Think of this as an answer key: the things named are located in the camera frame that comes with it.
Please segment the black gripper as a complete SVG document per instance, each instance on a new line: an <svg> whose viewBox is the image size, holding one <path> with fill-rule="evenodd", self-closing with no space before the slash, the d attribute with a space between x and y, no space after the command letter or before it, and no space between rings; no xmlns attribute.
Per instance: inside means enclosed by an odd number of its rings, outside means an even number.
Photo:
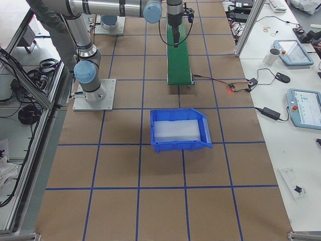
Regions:
<svg viewBox="0 0 321 241"><path fill-rule="evenodd" d="M167 13L168 24L172 27L173 47L177 48L179 45L179 25L182 24L182 13L172 15Z"/></svg>

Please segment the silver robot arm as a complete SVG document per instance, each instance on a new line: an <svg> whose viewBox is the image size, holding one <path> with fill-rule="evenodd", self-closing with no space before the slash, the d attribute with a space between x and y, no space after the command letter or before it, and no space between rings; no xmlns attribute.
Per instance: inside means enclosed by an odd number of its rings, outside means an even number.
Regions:
<svg viewBox="0 0 321 241"><path fill-rule="evenodd" d="M101 26L107 28L111 26L115 26L118 21L118 16L112 16L112 15L101 15Z"/></svg>
<svg viewBox="0 0 321 241"><path fill-rule="evenodd" d="M154 24L162 17L161 1L27 1L45 25L61 30L66 27L75 41L81 59L92 59L97 48L86 32L82 14L139 17Z"/></svg>

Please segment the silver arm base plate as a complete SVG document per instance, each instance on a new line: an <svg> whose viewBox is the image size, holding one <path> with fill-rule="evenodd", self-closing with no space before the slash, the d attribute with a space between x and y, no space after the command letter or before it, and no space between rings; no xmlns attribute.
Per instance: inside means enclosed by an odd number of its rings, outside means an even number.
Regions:
<svg viewBox="0 0 321 241"><path fill-rule="evenodd" d="M95 92L83 91L78 84L78 92L73 104L74 111L113 110L116 79L100 79L100 87Z"/></svg>
<svg viewBox="0 0 321 241"><path fill-rule="evenodd" d="M97 35L123 35L125 26L125 17L118 16L118 21L115 26L103 27L100 24L101 16L95 24L94 32Z"/></svg>

